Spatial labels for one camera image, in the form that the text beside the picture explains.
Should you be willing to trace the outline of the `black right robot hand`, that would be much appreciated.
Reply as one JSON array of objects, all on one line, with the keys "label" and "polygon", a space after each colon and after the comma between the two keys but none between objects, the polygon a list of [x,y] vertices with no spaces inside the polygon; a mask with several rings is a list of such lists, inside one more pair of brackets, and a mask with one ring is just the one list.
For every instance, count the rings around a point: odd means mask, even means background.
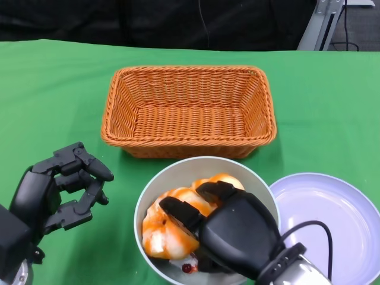
[{"label": "black right robot hand", "polygon": [[174,197],[162,199],[159,205],[174,224],[199,242],[210,259],[256,280],[280,239],[272,214],[254,194],[227,182],[206,182],[196,192],[216,204],[208,216]]}]

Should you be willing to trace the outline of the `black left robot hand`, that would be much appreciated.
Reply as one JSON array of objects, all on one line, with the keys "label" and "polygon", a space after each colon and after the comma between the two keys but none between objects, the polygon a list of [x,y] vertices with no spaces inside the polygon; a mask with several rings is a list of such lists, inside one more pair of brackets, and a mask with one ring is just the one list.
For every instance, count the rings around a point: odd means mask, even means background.
[{"label": "black left robot hand", "polygon": [[94,204],[108,204],[103,187],[113,179],[109,168],[76,142],[26,170],[9,210],[37,237],[69,230],[92,219]]}]

